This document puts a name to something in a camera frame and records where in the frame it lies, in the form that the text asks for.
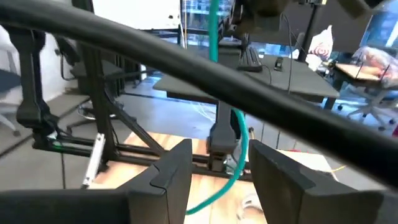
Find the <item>black clamp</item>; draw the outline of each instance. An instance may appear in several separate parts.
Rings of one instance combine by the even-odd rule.
[[[17,121],[33,130],[37,144],[48,144],[47,136],[57,131],[58,117],[50,112],[43,100],[40,71],[40,51],[45,33],[37,30],[2,25],[19,53],[23,100],[17,110]]]

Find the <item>wooden surface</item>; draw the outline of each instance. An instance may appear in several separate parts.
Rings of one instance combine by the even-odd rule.
[[[369,81],[379,81],[380,78],[377,74],[380,69],[370,66],[357,66],[357,65],[348,65],[342,63],[336,63],[336,67],[344,72],[345,74],[351,76],[352,78],[358,80],[369,80]]]
[[[168,134],[150,133],[150,135],[160,145],[168,150],[173,148],[181,140],[185,139],[184,137]],[[143,143],[134,133],[126,139],[125,143],[135,146],[146,146],[145,143]],[[206,142],[204,140],[192,139],[192,146],[193,153],[206,153]],[[308,166],[309,168],[322,171],[331,170],[326,159],[321,155],[302,152],[280,152]],[[109,170],[106,173],[101,173],[97,176],[94,184],[90,186],[91,189],[114,189],[146,169],[146,167],[143,166],[125,164],[122,162],[109,162],[108,165]],[[193,174],[190,196],[188,199],[188,208],[192,208],[204,201],[210,195],[222,188],[226,182],[227,180],[223,178]],[[248,194],[255,192],[256,191],[252,183],[237,181],[232,189],[215,203],[196,214],[186,216],[185,223],[239,223],[236,213],[240,208],[242,199]],[[245,213],[245,217],[247,217],[247,219],[244,221],[247,221],[248,223],[266,223],[262,213],[257,211],[248,211],[248,213],[250,213],[250,216],[247,216]]]

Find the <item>plastic bag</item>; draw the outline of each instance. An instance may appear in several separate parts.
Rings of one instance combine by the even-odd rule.
[[[361,47],[353,54],[353,62],[362,66],[361,72],[379,77],[384,88],[398,85],[398,60],[387,52]]]
[[[333,50],[333,34],[331,32],[331,25],[330,25],[320,34],[312,37],[308,54],[314,54],[323,61],[326,61],[329,59],[332,50]]]
[[[331,25],[323,30],[320,34],[312,37],[311,45],[308,50],[308,55],[305,61],[311,70],[316,71],[323,61],[330,58],[333,50],[333,35],[331,33]],[[293,58],[299,57],[300,49],[295,49],[292,52]]]

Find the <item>green cable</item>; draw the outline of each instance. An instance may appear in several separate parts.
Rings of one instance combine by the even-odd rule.
[[[218,12],[218,0],[211,0],[210,13],[209,13],[209,58],[214,62],[218,61],[217,12]],[[241,175],[244,169],[246,154],[249,147],[249,131],[244,120],[243,112],[238,109],[233,109],[233,111],[238,117],[238,124],[242,135],[242,142],[241,142],[242,151],[236,169],[234,170],[234,174],[227,181],[227,183],[219,191],[217,191],[217,193],[213,194],[211,197],[209,197],[208,199],[206,199],[204,202],[200,203],[196,207],[187,210],[186,212],[187,215],[192,215],[196,212],[199,212],[201,209],[205,208],[206,206],[212,204],[213,202],[221,198],[232,187],[235,181],[239,179],[239,176]]]

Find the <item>wooden table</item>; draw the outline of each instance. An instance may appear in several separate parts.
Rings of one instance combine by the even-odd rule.
[[[379,71],[376,67],[370,66],[357,66],[357,65],[348,65],[337,63],[336,68],[345,74],[349,75],[351,78],[355,78],[358,80],[371,80],[371,81],[380,81],[380,78],[376,75],[373,75],[372,71]]]
[[[169,134],[150,133],[150,135],[160,145],[168,150],[173,148],[181,140],[185,139],[181,136],[173,136]],[[146,146],[145,143],[143,143],[134,133],[132,133],[126,139],[125,143],[135,146]],[[206,154],[205,140],[192,139],[192,146],[193,153]],[[331,171],[331,168],[325,157],[321,155],[307,154],[302,152],[279,152],[295,159],[309,168],[322,171]],[[91,189],[115,189],[146,169],[146,167],[143,166],[126,164],[122,162],[109,162],[108,165],[109,170],[106,173],[101,173],[97,176],[94,184],[90,186]],[[188,199],[188,208],[192,208],[204,201],[210,195],[222,188],[226,182],[227,180],[223,178],[193,174],[190,195]],[[252,183],[237,181],[231,190],[215,203],[204,208],[196,214],[186,216],[185,223],[239,223],[236,213],[241,206],[241,201],[246,195],[254,192],[256,192],[256,190],[254,189]],[[252,211],[250,212],[249,217],[250,219],[245,220],[251,221],[250,223],[266,223],[266,219],[262,213]]]
[[[378,70],[378,68],[370,66],[360,67],[357,65],[336,63],[333,69],[334,76],[332,86],[338,92],[340,92],[344,82],[348,82],[353,86],[380,88],[380,78],[373,75],[376,70]],[[336,98],[328,98],[323,108],[331,110],[335,101]]]

